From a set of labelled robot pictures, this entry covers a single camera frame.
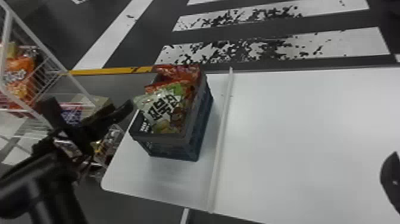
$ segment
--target black object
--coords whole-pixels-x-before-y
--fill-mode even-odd
[[[389,201],[400,214],[400,160],[396,152],[383,163],[380,171],[380,183]]]
[[[151,133],[151,125],[147,119],[141,112],[137,114],[129,129],[129,134],[150,156],[186,161],[199,159],[201,144],[214,101],[206,75],[202,73],[200,78],[201,83],[193,100],[192,110],[186,115],[181,133]]]
[[[40,102],[39,109],[55,130],[32,147],[31,157],[0,178],[0,217],[14,219],[28,212],[37,224],[87,223],[72,183],[79,179],[85,158],[93,157],[90,142],[100,140],[112,124],[129,115],[133,104],[127,101],[118,109],[107,106],[78,126],[65,122],[55,98]],[[70,158],[57,148],[54,138],[71,140],[82,156]]]

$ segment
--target yellow stripe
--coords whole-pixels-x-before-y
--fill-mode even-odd
[[[96,76],[100,74],[136,74],[147,73],[153,70],[153,66],[146,67],[122,67],[110,69],[89,69],[89,70],[71,70],[73,76]]]

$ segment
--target white floor stripe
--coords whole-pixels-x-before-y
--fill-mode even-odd
[[[72,2],[74,2],[75,4],[81,4],[82,2],[86,2],[88,0],[71,0]]]
[[[226,1],[226,0],[189,0],[188,5],[195,5],[207,2]]]
[[[286,38],[249,38],[166,45],[156,64],[228,63],[267,59],[359,57],[390,54],[378,27],[303,33]]]
[[[234,24],[257,23],[275,18],[298,18],[369,9],[366,0],[297,0],[234,8],[210,13],[184,15],[174,31]]]
[[[103,68],[151,2],[152,0],[132,0],[76,64],[74,70]]]

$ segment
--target white table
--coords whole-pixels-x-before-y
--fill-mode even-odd
[[[230,98],[227,77],[208,76],[197,163],[127,134],[103,189],[262,223],[399,223],[379,171],[400,149],[400,69],[240,73]]]

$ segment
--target black plastic crate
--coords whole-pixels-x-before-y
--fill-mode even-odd
[[[139,112],[129,129],[129,134],[150,156],[197,161],[213,101],[207,77],[202,75],[198,93],[181,133],[151,133],[151,125]]]

